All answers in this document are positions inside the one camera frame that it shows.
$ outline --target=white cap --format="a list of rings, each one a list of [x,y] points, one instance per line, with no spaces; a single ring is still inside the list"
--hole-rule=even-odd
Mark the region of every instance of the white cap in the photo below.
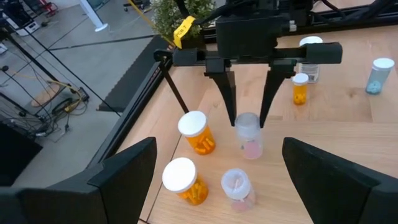
[[[304,44],[319,44],[319,43],[323,43],[323,40],[320,37],[317,36],[306,37],[300,40],[300,47],[303,46]]]
[[[231,169],[221,178],[221,186],[225,194],[233,200],[246,198],[251,191],[248,175],[241,169]]]
[[[243,113],[236,117],[235,128],[239,136],[254,138],[260,132],[260,119],[254,113]]]
[[[305,73],[297,73],[295,76],[293,76],[292,81],[294,85],[304,85],[307,84],[309,80],[309,77]]]
[[[163,170],[162,181],[164,187],[174,193],[188,190],[197,179],[197,168],[185,157],[173,159]]]
[[[379,71],[389,71],[394,65],[394,61],[389,58],[378,58],[373,61],[373,69]]]
[[[205,130],[206,115],[201,111],[191,111],[184,114],[178,121],[178,130],[186,137],[195,137]]]

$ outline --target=wooden tabletop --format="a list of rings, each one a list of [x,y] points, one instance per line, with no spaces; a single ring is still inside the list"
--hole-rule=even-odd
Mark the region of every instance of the wooden tabletop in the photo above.
[[[170,74],[190,110],[207,114],[217,142],[207,156],[194,153],[181,138],[177,123],[183,111],[165,81],[146,106],[120,151],[148,136],[157,138],[158,157],[141,218],[161,223],[311,223],[289,178],[281,149],[286,136],[313,144],[338,156],[398,177],[398,76],[393,69],[380,95],[364,87],[375,58],[398,62],[398,27],[315,34],[343,46],[343,62],[321,65],[320,79],[309,86],[305,105],[292,103],[292,83],[286,80],[275,97],[262,130],[265,150],[255,161],[243,159],[234,129],[216,85],[204,68],[180,67]],[[278,47],[296,47],[304,36],[283,37]],[[234,65],[238,113],[259,114],[267,65]],[[210,188],[199,206],[187,205],[162,186],[161,175],[172,158],[189,157]],[[230,209],[220,185],[222,174],[244,169],[257,193],[257,204],[246,213]]]

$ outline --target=floor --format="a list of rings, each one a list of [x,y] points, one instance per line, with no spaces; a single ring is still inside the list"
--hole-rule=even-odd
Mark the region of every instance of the floor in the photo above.
[[[109,24],[109,29],[102,32],[96,33],[94,25],[84,15],[80,6],[74,6],[61,10],[51,18],[47,27],[36,31],[34,37],[48,49],[59,49],[153,34],[151,28],[134,10],[123,11],[123,3],[125,0],[111,0],[97,11],[100,18]],[[152,13],[148,12],[146,16],[150,17]],[[90,96],[87,111],[81,116],[70,116],[70,132],[60,137],[63,133],[63,130],[60,130],[47,138],[39,139],[44,148],[14,183],[15,187],[46,187],[82,171],[119,118],[115,113],[96,111],[101,100],[52,57],[50,52],[103,99],[150,39],[47,52],[29,36],[15,38],[58,80],[71,83],[75,88],[82,86]],[[24,58],[9,42],[4,44],[9,51],[0,56],[0,65],[9,66],[8,73],[11,75],[17,73],[12,77],[31,95],[40,93],[43,90],[42,85],[45,85],[44,80],[49,79],[48,76]],[[26,78],[34,76],[34,72],[37,72],[36,77],[39,79]],[[26,105],[31,101],[20,86],[5,74],[0,75],[0,83],[0,91],[20,105]],[[71,93],[63,91],[62,95],[69,96]],[[64,118],[58,125],[63,128],[66,122],[67,119]]]

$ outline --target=clear plastic container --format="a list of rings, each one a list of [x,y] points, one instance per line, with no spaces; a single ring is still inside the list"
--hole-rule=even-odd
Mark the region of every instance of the clear plastic container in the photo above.
[[[207,155],[214,151],[216,142],[207,124],[207,117],[201,111],[184,114],[178,122],[178,130],[197,154]]]
[[[194,163],[185,157],[169,162],[163,171],[164,187],[176,193],[190,205],[200,205],[208,195],[208,187]]]
[[[262,155],[263,143],[260,119],[254,113],[240,114],[235,121],[235,129],[241,141],[241,149],[246,159],[257,159]]]
[[[293,102],[296,105],[303,105],[307,101],[308,75],[298,73],[292,77],[293,81]]]
[[[389,58],[378,58],[373,61],[372,72],[366,85],[366,93],[379,94],[395,63]]]
[[[300,41],[300,47],[303,46],[304,44],[320,44],[320,43],[323,43],[322,38],[311,36],[303,38]],[[315,64],[300,63],[298,65],[298,72],[307,74],[309,83],[316,83],[319,79],[319,67],[320,67],[319,65]]]
[[[231,169],[221,178],[221,186],[231,199],[232,209],[244,212],[256,203],[256,194],[248,175],[241,169]]]

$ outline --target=small orange pill bottle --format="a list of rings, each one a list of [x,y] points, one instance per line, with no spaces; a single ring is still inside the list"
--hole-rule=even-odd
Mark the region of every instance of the small orange pill bottle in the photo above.
[[[293,103],[303,105],[307,101],[308,75],[298,73],[293,78]]]
[[[203,112],[191,111],[184,114],[178,122],[178,130],[197,154],[207,155],[214,151],[216,142]]]
[[[200,205],[209,193],[206,183],[188,158],[173,159],[163,171],[164,187],[176,193],[190,205]]]

